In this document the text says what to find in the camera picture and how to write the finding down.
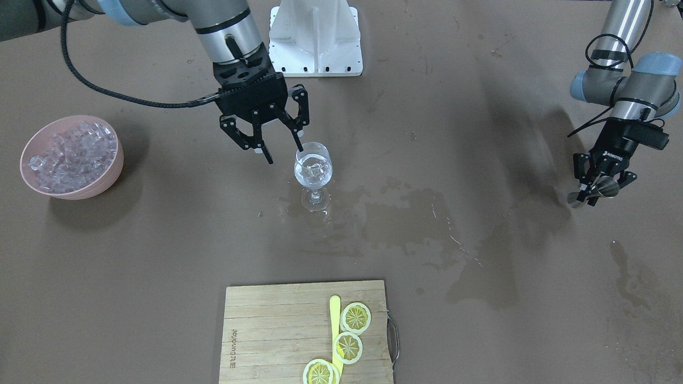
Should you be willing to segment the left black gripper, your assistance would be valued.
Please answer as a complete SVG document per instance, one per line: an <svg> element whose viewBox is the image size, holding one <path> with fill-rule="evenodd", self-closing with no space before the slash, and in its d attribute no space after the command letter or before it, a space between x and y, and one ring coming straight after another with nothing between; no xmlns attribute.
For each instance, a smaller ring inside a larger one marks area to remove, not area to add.
<svg viewBox="0 0 683 384"><path fill-rule="evenodd" d="M590 153L574 153L574 178L578 180L579 205L595 206L600 198L616 197L620 190L637 180L628 170L630 159L641 141L639 134L649 127L642 120L610 117Z"/></svg>

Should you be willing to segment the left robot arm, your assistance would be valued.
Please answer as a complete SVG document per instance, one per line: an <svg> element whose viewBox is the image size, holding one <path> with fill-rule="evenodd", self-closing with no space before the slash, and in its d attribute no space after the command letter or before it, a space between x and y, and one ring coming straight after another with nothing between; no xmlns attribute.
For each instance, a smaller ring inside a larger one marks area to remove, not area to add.
<svg viewBox="0 0 683 384"><path fill-rule="evenodd" d="M602 31L586 46L588 69L571 82L571 97L605 106L605 111L580 126L583 130L603 124L592 148L573 155L579 188L567 197L572 207L595 206L601 198L615 197L637 179L629 169L637 148L663 150L669 143L669 135L657 122L673 116L681 106L677 85L681 59L650 52L633 61L654 4L613 1Z"/></svg>

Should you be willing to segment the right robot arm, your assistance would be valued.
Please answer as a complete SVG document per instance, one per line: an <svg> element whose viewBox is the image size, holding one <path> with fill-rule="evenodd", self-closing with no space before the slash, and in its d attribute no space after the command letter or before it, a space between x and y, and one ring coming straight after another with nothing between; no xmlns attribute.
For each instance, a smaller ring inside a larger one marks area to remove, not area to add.
<svg viewBox="0 0 683 384"><path fill-rule="evenodd" d="M100 87L76 70L67 46L71 22L106 15L126 26L161 20L189 22L212 61L219 89L182 103L135 98ZM88 88L138 105L163 109L195 108L215 103L220 129L242 150L254 150L269 163L273 158L263 138L263 126L278 120L293 136L297 151L310 122L309 97L303 85L288 87L271 61L247 1L2 1L1 37L9 41L59 28L62 58L70 72Z"/></svg>

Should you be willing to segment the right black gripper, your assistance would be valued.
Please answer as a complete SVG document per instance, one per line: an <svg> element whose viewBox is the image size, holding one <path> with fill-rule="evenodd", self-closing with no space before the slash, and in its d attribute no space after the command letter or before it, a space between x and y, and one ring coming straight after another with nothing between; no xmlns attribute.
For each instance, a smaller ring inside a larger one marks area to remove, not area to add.
<svg viewBox="0 0 683 384"><path fill-rule="evenodd" d="M273 164L273 158L263 140L263 124L279 119L292 133L297 150L304 151L300 137L310 123L309 97L303 84L288 88L281 73L273 68L266 44L246 58L231 63L213 63L212 72L219 83L216 105L223 115L219 126L242 150L254 150ZM298 105L297 116L285 110L288 100ZM237 117L252 126L246 134L237 128Z"/></svg>

